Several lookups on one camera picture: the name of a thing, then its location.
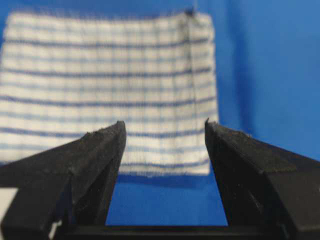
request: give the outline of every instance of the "white fabric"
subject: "white fabric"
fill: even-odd
[[[6,162],[124,120],[120,172],[209,173],[218,120],[214,31],[205,14],[102,19],[14,12],[0,72]]]

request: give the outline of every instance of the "blue background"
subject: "blue background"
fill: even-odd
[[[177,12],[194,0],[8,0],[108,16]],[[215,25],[220,123],[320,160],[320,1],[198,0]],[[107,224],[225,225],[214,175],[120,175]]]

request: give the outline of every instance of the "blue stripe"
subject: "blue stripe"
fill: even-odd
[[[186,55],[176,56],[176,57],[157,57],[157,58],[73,58],[73,57],[41,57],[41,56],[31,56],[31,55],[23,55],[23,54],[13,54],[13,53],[5,53],[3,54],[2,58],[6,59],[24,59],[24,60],[31,60],[31,61],[39,61],[39,62],[50,62],[50,63],[79,63],[79,64],[87,64],[87,63],[174,63],[179,60],[189,60],[190,58],[194,60],[199,60],[203,58],[209,57],[209,52],[204,52],[200,54],[190,55],[188,52]]]
[[[44,151],[52,148],[51,146],[44,145],[34,145],[34,144],[9,144],[9,143],[0,143],[1,150],[34,150],[34,151]]]
[[[187,99],[184,101],[147,101],[147,102],[121,102],[121,101],[88,101],[88,102],[67,102],[67,101],[51,101],[51,100],[41,100],[32,98],[22,98],[9,95],[0,95],[0,101],[22,103],[22,104],[33,104],[42,106],[56,106],[56,107],[105,107],[105,108],[173,108],[192,104],[201,104],[215,100],[215,96],[210,96],[195,101],[195,99]]]
[[[181,85],[178,87],[89,87],[89,86],[79,86],[79,87],[67,87],[67,86],[47,86],[39,84],[28,84],[22,82],[12,82],[12,81],[0,81],[0,86],[16,87],[20,89],[28,90],[41,90],[46,92],[63,92],[63,93],[178,93],[183,90],[192,89],[194,87],[193,83],[188,83],[187,85]],[[212,81],[207,81],[202,84],[197,84],[196,89],[205,89],[213,86]]]
[[[205,129],[192,129],[185,131],[175,131],[175,132],[161,132],[161,133],[150,133],[150,132],[127,132],[126,135],[129,137],[138,138],[152,138],[152,139],[171,139],[178,137],[186,137],[192,135],[203,134]]]
[[[74,29],[73,27],[68,27],[67,24],[65,25],[64,28],[57,28],[54,26],[38,26],[38,25],[33,25],[29,23],[24,23],[24,22],[17,22],[17,23],[10,23],[9,24],[10,28],[17,29],[17,30],[24,30],[24,29],[30,29],[33,31],[48,31],[50,33],[67,33],[67,34],[78,34],[78,35],[128,35],[128,34],[142,34],[142,35],[155,35],[159,33],[175,33],[177,31],[183,30],[183,28],[191,28],[191,29],[210,29],[212,28],[211,24],[197,24],[197,25],[190,25],[189,22],[185,23],[180,23],[178,24],[177,27],[166,27],[166,28],[152,28],[152,30],[144,30],[144,29],[126,29],[126,30],[121,30],[115,27],[112,27],[111,29],[103,29],[102,27],[94,30],[89,30],[88,28],[84,28],[82,26],[81,29]]]
[[[130,166],[156,167],[156,168],[163,168],[163,169],[176,169],[176,168],[186,168],[186,167],[198,167],[198,166],[205,165],[208,162],[209,162],[209,159],[207,158],[203,161],[177,163],[177,164],[156,164],[156,163],[129,162],[129,163],[121,163],[121,166],[124,166],[124,167],[130,167]]]
[[[111,49],[163,49],[176,48],[185,44],[205,44],[210,40],[207,37],[199,39],[184,39],[179,42],[162,43],[162,44],[119,44],[119,43],[70,43],[70,42],[51,42],[51,41],[35,41],[26,39],[6,38],[5,42],[9,44],[27,44],[41,47],[55,48],[111,48]]]
[[[38,115],[31,113],[17,113],[10,111],[0,111],[0,117],[17,118],[24,120],[36,120],[41,122],[56,122],[56,123],[104,123],[111,124],[118,120],[122,120],[125,123],[170,123],[170,122],[183,122],[197,118],[208,118],[214,114],[217,114],[217,110],[213,109],[206,112],[199,112],[197,114],[192,113],[190,115],[182,115],[176,117],[99,117],[99,116],[48,116]]]
[[[208,73],[212,70],[211,67],[204,67],[199,69],[186,69],[184,71],[173,72],[56,72],[56,71],[29,71],[15,68],[2,68],[1,72],[24,74],[40,77],[61,77],[61,78],[171,78],[177,76],[183,76],[188,74],[202,74]]]
[[[14,149],[14,150],[35,150],[44,151],[51,149],[53,146],[35,145],[35,144],[9,144],[0,143],[0,149]],[[206,151],[206,146],[189,146],[189,147],[176,147],[176,148],[153,148],[144,146],[126,146],[126,152],[146,152],[156,154],[184,154],[187,152]]]
[[[175,132],[127,132],[129,137],[139,137],[139,138],[152,138],[152,139],[171,139],[185,136],[199,135],[205,132],[205,129],[192,129],[185,131],[175,131]],[[38,131],[38,130],[28,130],[22,128],[12,128],[12,127],[0,127],[0,133],[16,134],[16,135],[30,135],[39,137],[54,137],[54,138],[81,138],[86,133],[85,132],[53,132],[53,131]]]
[[[184,154],[190,152],[207,151],[206,146],[187,146],[187,147],[175,147],[175,148],[154,148],[147,146],[126,146],[126,152],[145,152],[155,154]]]

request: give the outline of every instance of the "fabric sample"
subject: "fabric sample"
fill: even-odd
[[[124,121],[122,174],[206,175],[218,120],[214,29],[201,13],[108,19],[13,12],[0,65],[11,162]]]

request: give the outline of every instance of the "black jaw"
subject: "black jaw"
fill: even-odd
[[[217,123],[205,142],[230,226],[281,228],[283,239],[320,239],[320,163]]]
[[[125,144],[118,122],[0,167],[0,188],[18,188],[1,224],[4,239],[48,239],[60,220],[104,226]]]

